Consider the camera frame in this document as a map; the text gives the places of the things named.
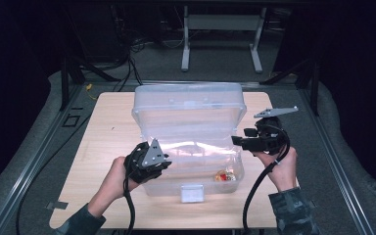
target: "desk leg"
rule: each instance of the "desk leg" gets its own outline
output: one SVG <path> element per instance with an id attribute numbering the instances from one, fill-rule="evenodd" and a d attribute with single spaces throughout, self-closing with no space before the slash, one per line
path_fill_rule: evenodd
<path id="1" fill-rule="evenodd" d="M 252 53 L 253 65 L 255 66 L 255 71 L 257 73 L 262 73 L 258 47 L 259 47 L 261 31 L 262 31 L 263 24 L 264 24 L 265 12 L 266 12 L 265 8 L 261 9 L 260 18 L 258 20 L 258 28 L 256 29 L 256 34 L 255 34 L 255 42 L 253 44 L 250 44 L 250 52 Z"/>
<path id="2" fill-rule="evenodd" d="M 182 71 L 188 71 L 189 67 L 189 28 L 188 28 L 188 7 L 184 7 L 184 53 L 182 54 Z"/>

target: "plastic box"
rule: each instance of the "plastic box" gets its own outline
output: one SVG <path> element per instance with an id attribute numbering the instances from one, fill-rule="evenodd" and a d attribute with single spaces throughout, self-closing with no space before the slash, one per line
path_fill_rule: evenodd
<path id="1" fill-rule="evenodd" d="M 157 138 L 172 164 L 143 184 L 149 196 L 232 193 L 243 179 L 241 149 L 232 144 L 247 111 L 238 83 L 143 85 L 135 90 L 132 116 L 143 141 Z M 221 170 L 235 180 L 215 180 Z"/>

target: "sleeve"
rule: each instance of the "sleeve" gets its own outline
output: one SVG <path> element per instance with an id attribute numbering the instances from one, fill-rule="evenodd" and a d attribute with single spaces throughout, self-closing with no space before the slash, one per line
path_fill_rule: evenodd
<path id="1" fill-rule="evenodd" d="M 269 195 L 279 234 L 319 234 L 300 188 Z"/>
<path id="2" fill-rule="evenodd" d="M 56 235 L 94 235 L 105 223 L 106 219 L 94 217 L 87 209 L 88 204 L 73 214 L 61 227 L 55 230 Z"/>

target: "person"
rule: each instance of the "person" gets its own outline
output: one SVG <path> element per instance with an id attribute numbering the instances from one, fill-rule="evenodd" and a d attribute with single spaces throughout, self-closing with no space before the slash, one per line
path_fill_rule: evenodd
<path id="1" fill-rule="evenodd" d="M 275 156 L 264 152 L 254 152 L 264 166 L 270 165 Z M 276 216 L 279 234 L 319 234 L 319 229 L 311 214 L 311 208 L 296 181 L 296 163 L 298 154 L 291 147 L 287 156 L 278 164 L 268 177 L 276 186 L 278 193 L 269 195 L 269 200 Z M 55 230 L 57 235 L 96 234 L 106 219 L 103 213 L 109 205 L 123 197 L 125 175 L 125 157 L 114 159 L 102 185 L 90 202 L 72 215 L 61 227 Z M 129 190 L 138 184 L 129 180 Z"/>

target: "transparent storage box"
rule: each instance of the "transparent storage box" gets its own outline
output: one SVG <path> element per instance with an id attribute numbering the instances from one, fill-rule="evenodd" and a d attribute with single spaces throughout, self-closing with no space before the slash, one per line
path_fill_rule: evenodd
<path id="1" fill-rule="evenodd" d="M 137 87 L 132 116 L 142 140 L 158 139 L 172 161 L 163 175 L 143 184 L 147 194 L 196 197 L 236 191 L 244 169 L 241 148 L 231 136 L 246 111 L 238 83 Z"/>

